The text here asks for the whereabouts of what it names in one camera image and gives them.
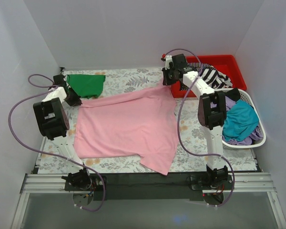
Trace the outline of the lavender t-shirt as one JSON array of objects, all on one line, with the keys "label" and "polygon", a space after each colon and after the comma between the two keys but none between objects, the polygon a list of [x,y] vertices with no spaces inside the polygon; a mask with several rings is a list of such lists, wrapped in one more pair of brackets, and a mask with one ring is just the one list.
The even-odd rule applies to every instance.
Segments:
[{"label": "lavender t-shirt", "polygon": [[230,99],[229,97],[225,96],[225,99],[219,99],[218,103],[211,102],[211,111],[222,111],[223,105],[225,102],[225,111],[228,112],[233,108],[234,105],[236,105],[236,101]]}]

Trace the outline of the black garment in basket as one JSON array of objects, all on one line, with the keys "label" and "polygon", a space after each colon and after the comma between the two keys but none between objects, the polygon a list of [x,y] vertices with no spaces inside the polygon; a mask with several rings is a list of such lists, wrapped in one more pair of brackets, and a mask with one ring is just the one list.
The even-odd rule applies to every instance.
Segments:
[{"label": "black garment in basket", "polygon": [[226,91],[225,95],[226,95],[226,97],[228,97],[229,99],[231,99],[235,102],[237,102],[241,98],[241,95],[240,95],[238,88],[233,88],[231,90]]}]

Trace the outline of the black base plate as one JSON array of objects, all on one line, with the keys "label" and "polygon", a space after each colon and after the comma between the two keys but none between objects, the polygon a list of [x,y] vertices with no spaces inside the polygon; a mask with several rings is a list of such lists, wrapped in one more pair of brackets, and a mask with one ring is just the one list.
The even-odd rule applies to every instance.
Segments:
[{"label": "black base plate", "polygon": [[65,191],[84,192],[101,200],[189,199],[202,200],[203,190],[222,195],[233,186],[231,175],[212,177],[208,172],[112,173],[87,175],[85,170],[61,177]]}]

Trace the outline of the green t-shirt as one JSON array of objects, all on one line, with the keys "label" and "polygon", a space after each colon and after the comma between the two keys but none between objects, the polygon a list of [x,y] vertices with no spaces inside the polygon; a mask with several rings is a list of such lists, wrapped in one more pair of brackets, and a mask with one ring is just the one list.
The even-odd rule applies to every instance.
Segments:
[{"label": "green t-shirt", "polygon": [[98,98],[106,80],[105,75],[69,74],[67,84],[81,98]]}]

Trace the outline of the black white striped shirt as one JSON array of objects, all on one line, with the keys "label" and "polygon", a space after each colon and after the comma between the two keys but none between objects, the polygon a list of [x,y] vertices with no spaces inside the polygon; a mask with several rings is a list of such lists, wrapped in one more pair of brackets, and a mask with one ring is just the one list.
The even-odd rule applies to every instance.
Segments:
[{"label": "black white striped shirt", "polygon": [[231,79],[226,74],[218,71],[214,66],[198,62],[188,62],[187,64],[197,72],[200,72],[200,77],[213,89],[232,88]]}]

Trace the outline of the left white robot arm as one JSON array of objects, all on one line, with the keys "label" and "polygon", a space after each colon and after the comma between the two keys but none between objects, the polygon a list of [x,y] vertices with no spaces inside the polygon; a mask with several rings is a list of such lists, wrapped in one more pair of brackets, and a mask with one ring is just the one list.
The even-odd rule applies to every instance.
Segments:
[{"label": "left white robot arm", "polygon": [[[52,141],[61,156],[83,165],[83,161],[76,154],[68,136],[70,123],[62,106],[67,98],[68,94],[65,88],[59,86],[49,92],[42,101],[34,103],[33,110],[41,135]],[[62,179],[74,188],[86,191],[92,188],[92,179],[89,177],[87,169],[80,165],[77,166],[77,170],[63,176]]]}]

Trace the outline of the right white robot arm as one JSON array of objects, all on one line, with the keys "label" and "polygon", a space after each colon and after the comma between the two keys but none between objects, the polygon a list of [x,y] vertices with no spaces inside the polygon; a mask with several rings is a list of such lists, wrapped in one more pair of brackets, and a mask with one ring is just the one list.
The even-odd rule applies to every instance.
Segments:
[{"label": "right white robot arm", "polygon": [[163,85],[170,86],[179,81],[188,87],[184,99],[190,92],[199,99],[198,121],[204,129],[207,142],[208,158],[206,178],[198,180],[199,185],[218,189],[228,180],[228,167],[224,159],[222,131],[226,119],[225,93],[210,87],[200,76],[200,73],[189,66],[183,54],[171,56],[163,54],[161,60],[165,62]]}]

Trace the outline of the red plastic bin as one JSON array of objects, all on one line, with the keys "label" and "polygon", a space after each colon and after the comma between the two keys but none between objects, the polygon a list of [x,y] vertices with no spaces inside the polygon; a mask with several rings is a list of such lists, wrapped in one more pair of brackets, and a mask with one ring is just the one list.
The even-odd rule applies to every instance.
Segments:
[{"label": "red plastic bin", "polygon": [[[238,88],[246,91],[247,86],[239,70],[237,62],[232,55],[205,55],[198,56],[202,63],[210,64],[215,67],[216,70],[227,75],[232,84],[233,88]],[[198,62],[194,56],[186,57],[189,63]],[[171,86],[171,92],[174,98],[183,98],[185,96],[185,91],[180,91],[180,82],[177,82]]]}]

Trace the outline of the white laundry basket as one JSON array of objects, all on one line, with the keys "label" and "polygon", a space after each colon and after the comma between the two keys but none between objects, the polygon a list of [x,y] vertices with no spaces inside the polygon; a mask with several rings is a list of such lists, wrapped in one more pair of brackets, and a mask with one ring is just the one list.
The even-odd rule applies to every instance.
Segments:
[{"label": "white laundry basket", "polygon": [[[231,90],[231,89],[230,88],[229,89],[228,88],[223,89],[224,93],[226,91],[228,91],[228,90]],[[247,92],[245,92],[244,90],[241,90],[241,89],[239,89],[239,92],[240,92],[240,95],[241,95],[240,100],[245,101],[248,104],[250,104],[254,108],[254,110],[255,110],[258,118],[259,118],[259,125],[256,128],[256,134],[258,136],[260,136],[261,138],[259,140],[254,138],[253,141],[252,141],[252,144],[250,144],[250,145],[231,145],[231,144],[225,142],[223,140],[223,137],[222,137],[223,144],[226,147],[235,148],[235,149],[247,149],[247,148],[256,148],[256,147],[262,146],[265,143],[265,141],[266,141],[266,133],[265,133],[263,124],[261,122],[261,119],[259,117],[259,114],[258,114],[258,112],[257,112],[257,110],[255,108],[255,105],[253,104],[253,101],[252,101],[250,95]]]}]

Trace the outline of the teal t-shirt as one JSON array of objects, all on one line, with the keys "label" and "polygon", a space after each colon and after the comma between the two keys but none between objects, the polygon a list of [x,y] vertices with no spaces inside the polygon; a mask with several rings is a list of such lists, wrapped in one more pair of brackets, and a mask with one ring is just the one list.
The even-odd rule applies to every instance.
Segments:
[{"label": "teal t-shirt", "polygon": [[256,134],[259,118],[254,108],[245,101],[238,100],[229,108],[223,127],[223,140],[231,145],[250,145]]}]

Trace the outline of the pink t-shirt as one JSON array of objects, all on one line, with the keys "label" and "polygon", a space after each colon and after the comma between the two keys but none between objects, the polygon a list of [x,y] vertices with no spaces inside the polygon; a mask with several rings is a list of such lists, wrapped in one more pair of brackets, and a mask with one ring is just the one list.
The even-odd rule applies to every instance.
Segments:
[{"label": "pink t-shirt", "polygon": [[179,142],[175,107],[167,86],[84,100],[74,149],[81,159],[137,155],[141,165],[166,176]]}]

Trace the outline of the aluminium frame rail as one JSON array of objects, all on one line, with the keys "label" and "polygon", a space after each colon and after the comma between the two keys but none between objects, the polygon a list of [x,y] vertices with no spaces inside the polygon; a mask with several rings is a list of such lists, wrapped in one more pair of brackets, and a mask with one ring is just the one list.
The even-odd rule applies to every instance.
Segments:
[{"label": "aluminium frame rail", "polygon": [[[21,229],[23,227],[22,222],[30,194],[84,194],[87,192],[86,190],[71,188],[69,184],[63,181],[62,176],[62,174],[28,174],[25,176],[11,225],[12,229]],[[277,197],[276,188],[269,173],[236,173],[234,193],[236,192],[267,193],[278,228],[286,229],[286,220]]]}]

